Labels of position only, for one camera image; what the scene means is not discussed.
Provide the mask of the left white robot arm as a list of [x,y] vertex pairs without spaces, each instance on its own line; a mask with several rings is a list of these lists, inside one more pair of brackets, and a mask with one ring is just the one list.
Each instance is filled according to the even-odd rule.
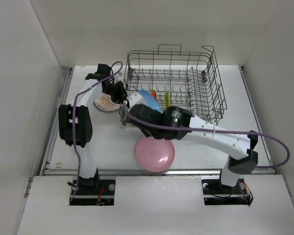
[[83,185],[89,194],[97,193],[100,187],[96,179],[98,169],[88,146],[93,136],[90,106],[100,94],[109,95],[115,104],[123,103],[127,98],[124,85],[118,79],[122,75],[123,63],[117,61],[113,65],[116,64],[120,64],[116,71],[113,66],[98,64],[97,71],[86,76],[73,101],[58,108],[60,139],[74,149],[78,159],[76,186]]

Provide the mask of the pink plate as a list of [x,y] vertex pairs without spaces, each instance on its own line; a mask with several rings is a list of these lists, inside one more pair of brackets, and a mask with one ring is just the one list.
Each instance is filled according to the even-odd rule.
[[143,169],[162,172],[172,165],[175,148],[171,141],[144,137],[136,144],[135,158]]

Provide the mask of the white plate brown floral pattern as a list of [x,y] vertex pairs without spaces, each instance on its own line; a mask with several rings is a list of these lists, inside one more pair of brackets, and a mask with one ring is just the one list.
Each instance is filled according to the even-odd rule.
[[120,104],[116,104],[111,100],[111,96],[101,93],[93,102],[94,106],[101,112],[113,113],[120,109]]

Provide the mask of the small green plate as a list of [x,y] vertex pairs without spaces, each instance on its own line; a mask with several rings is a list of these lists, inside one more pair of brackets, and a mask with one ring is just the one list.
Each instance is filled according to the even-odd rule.
[[166,108],[171,106],[171,93],[170,93],[170,91],[166,91],[166,93],[165,93],[165,105],[166,105]]

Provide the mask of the small orange plate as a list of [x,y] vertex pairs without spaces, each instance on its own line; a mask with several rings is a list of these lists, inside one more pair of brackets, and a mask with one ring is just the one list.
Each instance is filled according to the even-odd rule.
[[151,91],[151,95],[153,96],[153,98],[157,101],[157,94],[155,90]]

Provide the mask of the blue plate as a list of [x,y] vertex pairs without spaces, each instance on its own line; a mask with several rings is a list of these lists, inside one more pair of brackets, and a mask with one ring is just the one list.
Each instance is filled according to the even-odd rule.
[[153,110],[156,110],[160,113],[162,113],[162,109],[159,105],[159,103],[157,102],[157,100],[153,97],[153,95],[151,93],[149,93],[148,91],[146,90],[139,90],[138,93],[143,97],[146,105],[153,109]]

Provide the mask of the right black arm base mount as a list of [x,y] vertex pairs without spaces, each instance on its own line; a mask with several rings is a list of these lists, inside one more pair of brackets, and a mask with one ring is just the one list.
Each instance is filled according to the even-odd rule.
[[206,206],[250,206],[254,200],[253,194],[243,178],[240,178],[234,187],[222,185],[219,179],[213,178],[203,178],[201,183]]

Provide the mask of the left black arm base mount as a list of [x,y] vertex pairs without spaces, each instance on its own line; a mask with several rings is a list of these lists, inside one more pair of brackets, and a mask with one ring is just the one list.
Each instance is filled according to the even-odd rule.
[[73,197],[76,180],[67,183],[71,187],[70,206],[113,206],[115,202],[116,180],[100,180],[99,188],[79,187]]

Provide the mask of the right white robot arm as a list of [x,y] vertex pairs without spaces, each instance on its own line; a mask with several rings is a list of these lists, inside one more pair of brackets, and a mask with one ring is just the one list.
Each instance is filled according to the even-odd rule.
[[258,153],[254,151],[258,143],[255,132],[229,133],[177,106],[159,112],[144,104],[136,104],[126,115],[130,123],[147,137],[197,142],[226,153],[228,158],[217,180],[221,192],[230,192],[239,178],[250,174],[258,164]]

